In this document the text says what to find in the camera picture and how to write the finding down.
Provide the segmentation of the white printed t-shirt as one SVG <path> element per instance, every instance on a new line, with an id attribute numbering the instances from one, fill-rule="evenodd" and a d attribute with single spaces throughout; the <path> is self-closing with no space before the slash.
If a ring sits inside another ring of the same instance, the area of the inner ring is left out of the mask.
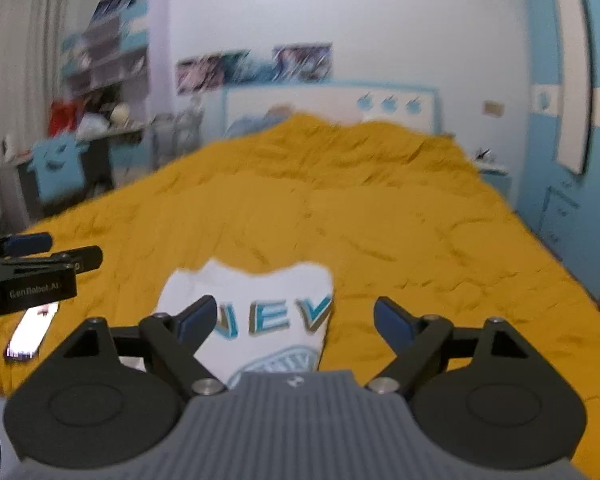
<path id="1" fill-rule="evenodd" d="M 245 373 L 318 369 L 334 299 L 326 266 L 300 262 L 251 274 L 210 259 L 197 271 L 174 271 L 155 311 L 178 314 L 206 295 L 216 301 L 218 319 L 195 358 L 227 388 Z"/>

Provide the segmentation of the smartphone with lit screen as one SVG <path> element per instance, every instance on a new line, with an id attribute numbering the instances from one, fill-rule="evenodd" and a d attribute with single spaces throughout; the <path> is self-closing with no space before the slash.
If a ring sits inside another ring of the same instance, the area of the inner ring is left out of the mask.
<path id="1" fill-rule="evenodd" d="M 9 339 L 4 352 L 7 361 L 31 361 L 40 350 L 59 309 L 58 302 L 28 309 Z"/>

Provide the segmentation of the blue smiley desk chair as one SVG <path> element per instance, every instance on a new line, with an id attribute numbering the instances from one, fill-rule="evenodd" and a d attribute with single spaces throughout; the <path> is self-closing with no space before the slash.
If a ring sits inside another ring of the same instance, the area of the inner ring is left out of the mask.
<path id="1" fill-rule="evenodd" d="M 32 148 L 28 169 L 34 172 L 38 198 L 43 205 L 56 203 L 84 189 L 82 155 L 88 145 L 71 132 L 38 142 Z"/>

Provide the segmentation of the mustard yellow bed quilt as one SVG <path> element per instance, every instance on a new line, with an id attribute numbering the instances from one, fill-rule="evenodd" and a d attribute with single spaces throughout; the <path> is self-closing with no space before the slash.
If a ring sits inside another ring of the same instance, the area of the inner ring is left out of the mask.
<path id="1" fill-rule="evenodd" d="M 600 479 L 600 314 L 447 136 L 297 115 L 213 143 L 40 229 L 60 248 L 95 244 L 105 257 L 80 279 L 54 338 L 86 314 L 149 312 L 171 272 L 210 258 L 253 272 L 326 266 L 335 311 L 322 365 L 360 379 L 389 359 L 372 331 L 377 296 L 455 322 L 504 315 L 582 396 L 588 426 L 574 462 Z"/>

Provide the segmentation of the red bag on desk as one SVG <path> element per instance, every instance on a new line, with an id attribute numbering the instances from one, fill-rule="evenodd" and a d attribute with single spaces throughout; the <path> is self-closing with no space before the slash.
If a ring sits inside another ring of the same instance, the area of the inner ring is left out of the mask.
<path id="1" fill-rule="evenodd" d="M 81 100 L 53 101 L 47 135 L 52 138 L 63 132 L 76 132 L 82 118 L 84 105 Z"/>

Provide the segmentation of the cream round plush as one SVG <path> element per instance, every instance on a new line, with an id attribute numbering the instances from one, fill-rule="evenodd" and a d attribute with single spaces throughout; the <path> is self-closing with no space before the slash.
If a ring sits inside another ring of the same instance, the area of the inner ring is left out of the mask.
<path id="1" fill-rule="evenodd" d="M 111 111 L 110 114 L 110 122 L 117 126 L 124 126 L 131 117 L 131 109 L 129 104 L 126 103 L 118 103 Z"/>

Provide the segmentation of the desk with shelf unit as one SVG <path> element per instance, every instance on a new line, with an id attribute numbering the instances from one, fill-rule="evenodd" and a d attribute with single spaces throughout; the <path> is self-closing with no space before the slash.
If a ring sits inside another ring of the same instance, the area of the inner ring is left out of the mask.
<path id="1" fill-rule="evenodd" d="M 2 221 L 13 230 L 58 214 L 82 200 L 108 193 L 141 176 L 149 168 L 145 140 L 149 94 L 149 24 L 147 0 L 100 0 L 90 24 L 69 35 L 60 48 L 58 101 L 81 100 L 78 142 L 88 145 L 82 155 L 84 189 L 59 202 L 43 205 L 33 171 L 32 148 L 0 165 Z M 118 103 L 129 104 L 130 120 L 122 127 L 110 122 Z"/>

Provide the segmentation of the blue bedside table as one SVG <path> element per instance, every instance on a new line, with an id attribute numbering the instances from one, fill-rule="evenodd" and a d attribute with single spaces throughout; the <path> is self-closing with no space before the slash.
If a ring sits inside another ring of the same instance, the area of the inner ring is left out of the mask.
<path id="1" fill-rule="evenodd" d="M 512 177 L 508 169 L 496 161 L 490 148 L 478 148 L 472 155 L 472 163 L 478 169 L 482 180 L 495 188 L 504 200 L 508 200 Z"/>

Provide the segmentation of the blue pillow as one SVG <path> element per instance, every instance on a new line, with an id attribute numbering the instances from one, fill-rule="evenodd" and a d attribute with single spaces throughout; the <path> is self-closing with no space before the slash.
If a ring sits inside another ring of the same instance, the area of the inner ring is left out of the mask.
<path id="1" fill-rule="evenodd" d="M 273 128 L 294 114 L 294 108 L 289 104 L 272 106 L 264 115 L 248 115 L 235 120 L 224 133 L 225 139 L 241 138 Z"/>

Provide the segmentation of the blue wardrobe with drawers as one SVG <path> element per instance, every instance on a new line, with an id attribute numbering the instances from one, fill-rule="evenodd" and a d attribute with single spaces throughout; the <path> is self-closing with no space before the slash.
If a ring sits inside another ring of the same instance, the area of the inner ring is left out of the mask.
<path id="1" fill-rule="evenodd" d="M 600 304 L 600 0 L 527 0 L 531 103 L 517 211 Z"/>

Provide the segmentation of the white blue apple headboard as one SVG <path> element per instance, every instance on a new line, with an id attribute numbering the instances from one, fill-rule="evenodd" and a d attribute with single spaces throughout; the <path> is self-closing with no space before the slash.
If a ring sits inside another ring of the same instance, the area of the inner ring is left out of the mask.
<path id="1" fill-rule="evenodd" d="M 350 124 L 366 119 L 393 122 L 428 134 L 442 133 L 441 100 L 436 89 L 414 84 L 330 80 L 318 84 L 250 84 L 222 91 L 223 128 L 275 105 Z"/>

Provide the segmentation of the white curtain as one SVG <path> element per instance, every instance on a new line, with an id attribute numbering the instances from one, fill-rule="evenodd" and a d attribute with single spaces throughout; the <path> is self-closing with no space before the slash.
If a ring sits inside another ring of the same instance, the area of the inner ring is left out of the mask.
<path id="1" fill-rule="evenodd" d="M 0 0 L 0 164 L 45 136 L 69 0 Z"/>

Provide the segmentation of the beige wall switch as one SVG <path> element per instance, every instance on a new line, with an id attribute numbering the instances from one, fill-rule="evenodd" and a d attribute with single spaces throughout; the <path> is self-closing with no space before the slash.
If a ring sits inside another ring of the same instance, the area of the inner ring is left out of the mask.
<path id="1" fill-rule="evenodd" d="M 501 102 L 495 101 L 484 101 L 483 102 L 483 114 L 486 116 L 500 118 L 504 115 L 505 106 Z"/>

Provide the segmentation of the anime wall posters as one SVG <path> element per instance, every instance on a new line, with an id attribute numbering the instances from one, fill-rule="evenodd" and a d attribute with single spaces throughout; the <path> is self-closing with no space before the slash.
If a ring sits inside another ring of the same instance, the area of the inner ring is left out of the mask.
<path id="1" fill-rule="evenodd" d="M 176 92 L 193 94 L 250 84 L 313 84 L 332 78 L 332 44 L 284 44 L 184 58 L 175 65 Z"/>

